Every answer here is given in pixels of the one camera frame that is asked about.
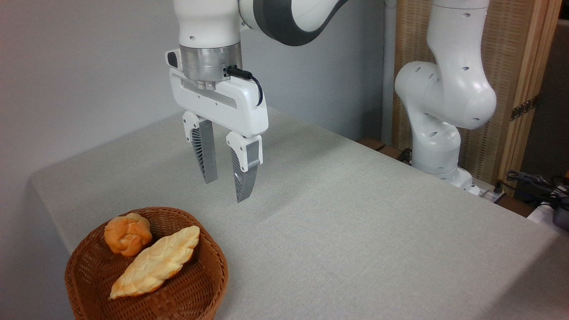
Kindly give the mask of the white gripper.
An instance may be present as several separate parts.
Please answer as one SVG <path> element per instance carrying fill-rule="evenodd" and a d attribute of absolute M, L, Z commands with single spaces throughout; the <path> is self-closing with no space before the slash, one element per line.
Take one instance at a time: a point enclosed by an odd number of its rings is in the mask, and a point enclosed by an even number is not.
<path fill-rule="evenodd" d="M 167 51 L 165 61 L 173 97 L 187 110 L 182 117 L 186 139 L 206 184 L 218 179 L 212 122 L 231 130 L 226 144 L 232 157 L 236 200 L 242 202 L 250 197 L 258 166 L 264 162 L 260 135 L 268 129 L 268 109 L 265 101 L 258 104 L 258 86 L 231 77 L 216 84 L 215 90 L 201 89 L 183 75 L 179 49 Z"/>

